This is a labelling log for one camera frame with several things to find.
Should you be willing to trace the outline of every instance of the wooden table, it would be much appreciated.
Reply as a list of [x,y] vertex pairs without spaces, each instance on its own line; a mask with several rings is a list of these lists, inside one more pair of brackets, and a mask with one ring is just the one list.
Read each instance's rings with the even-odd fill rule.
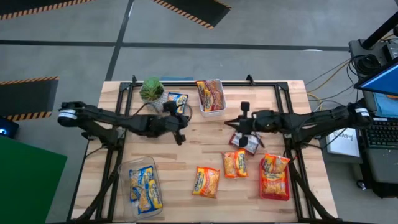
[[[308,103],[303,81],[287,81],[295,113],[308,113]],[[120,82],[105,82],[98,107],[114,111]],[[204,118],[199,109],[198,92],[194,87],[167,87],[167,91],[189,95],[188,103],[193,109],[192,120],[182,130],[187,141],[178,146],[171,133],[158,139],[149,139],[127,133],[123,162],[143,156],[155,159],[164,209],[155,217],[140,222],[292,222],[297,221],[294,199],[290,186],[290,199],[286,202],[260,199],[258,193],[258,165],[265,153],[282,155],[285,146],[281,134],[261,134],[265,148],[259,147],[255,156],[248,157],[249,177],[240,179],[224,178],[221,152],[234,151],[228,145],[234,129],[223,122],[241,114],[241,101],[251,103],[251,111],[275,110],[275,91],[269,87],[224,87],[227,109],[223,116]],[[141,105],[139,88],[133,92],[131,114]],[[287,111],[282,95],[284,110]],[[99,142],[91,142],[88,153],[100,147]],[[78,187],[72,218],[83,213],[98,193],[103,176],[106,149],[88,157]],[[322,152],[314,147],[303,150],[308,181],[312,192],[330,214],[337,217],[335,203],[330,190],[328,176],[323,163]],[[209,166],[221,169],[217,199],[192,195],[196,166]],[[305,198],[300,191],[304,214],[307,215]],[[103,215],[108,211],[109,197],[105,198]],[[114,222],[123,221],[123,200],[119,184],[114,211]]]

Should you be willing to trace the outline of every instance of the concrete floor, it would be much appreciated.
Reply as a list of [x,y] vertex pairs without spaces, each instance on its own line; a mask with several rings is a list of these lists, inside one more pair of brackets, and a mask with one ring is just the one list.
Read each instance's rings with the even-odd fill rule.
[[[135,0],[124,42],[264,44],[347,47],[366,38],[396,12],[394,0],[223,0],[233,10],[214,30],[206,30],[148,0]],[[128,0],[96,0],[41,14],[0,21],[0,40],[115,42]],[[60,76],[56,107],[49,119],[21,121],[18,140],[68,156],[47,222],[66,219],[86,141],[80,131],[57,124],[63,101],[97,104],[113,47],[0,45],[0,81]],[[349,58],[342,51],[218,50],[123,47],[112,80],[149,76],[242,80],[304,80]],[[308,86],[314,89],[324,79]],[[350,85],[344,71],[314,92],[319,97]],[[333,100],[354,101],[355,91]],[[325,103],[331,108],[333,103]],[[397,223],[398,200],[359,190],[349,164],[326,168],[339,217],[371,223]]]

